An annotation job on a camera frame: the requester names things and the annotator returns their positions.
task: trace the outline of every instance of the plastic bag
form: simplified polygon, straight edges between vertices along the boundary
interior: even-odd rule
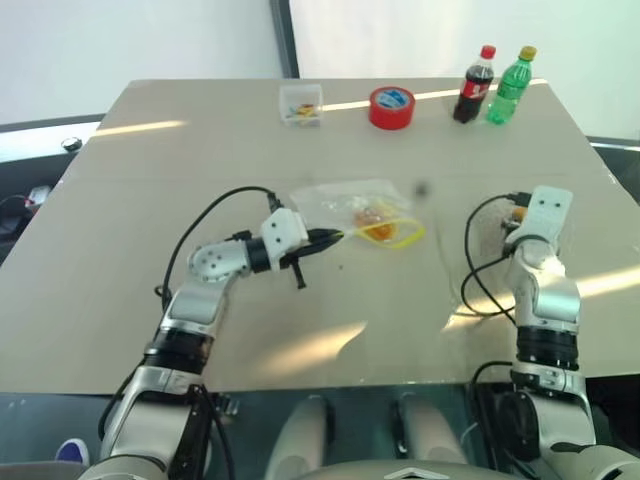
[[[425,233],[411,215],[411,202],[388,180],[305,187],[291,199],[309,226],[336,228],[383,247],[406,247]]]

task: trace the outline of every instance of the table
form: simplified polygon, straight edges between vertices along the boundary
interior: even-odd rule
[[[1,391],[113,392],[161,317],[152,289],[171,249],[223,191],[260,184],[288,201],[301,186],[366,178],[409,198],[428,182],[415,199],[427,235],[399,251],[344,240],[303,260],[306,290],[289,272],[239,282],[205,371],[211,390],[463,382],[483,361],[510,359],[504,318],[456,313],[462,232],[487,196],[539,184],[575,195],[561,259],[585,295],[584,373],[639,370],[640,211],[545,82],[496,127],[451,119],[459,79],[321,80],[331,106],[310,129],[280,123],[282,83],[129,85],[0,269]],[[385,84],[424,93],[405,130],[379,130],[363,102],[349,103]],[[474,226],[477,262],[499,251],[507,208]],[[215,211],[185,245],[173,286],[197,244],[256,231],[267,214],[258,194]],[[504,288],[502,273],[491,288]]]

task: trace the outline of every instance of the white wall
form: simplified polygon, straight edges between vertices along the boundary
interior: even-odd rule
[[[291,0],[291,12],[302,77],[462,76],[484,43],[500,74],[531,44],[534,75],[585,134],[640,139],[638,0]]]
[[[0,125],[106,112],[137,78],[280,77],[268,0],[2,0]]]

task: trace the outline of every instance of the green soda bottle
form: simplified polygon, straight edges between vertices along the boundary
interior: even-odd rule
[[[516,63],[504,72],[500,85],[498,85],[496,97],[489,105],[487,119],[490,122],[502,125],[511,119],[520,97],[531,81],[531,61],[535,56],[535,47],[522,47]]]

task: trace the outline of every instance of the blue shoe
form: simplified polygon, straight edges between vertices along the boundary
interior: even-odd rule
[[[74,462],[89,466],[89,449],[87,444],[79,438],[70,438],[58,448],[57,462]]]

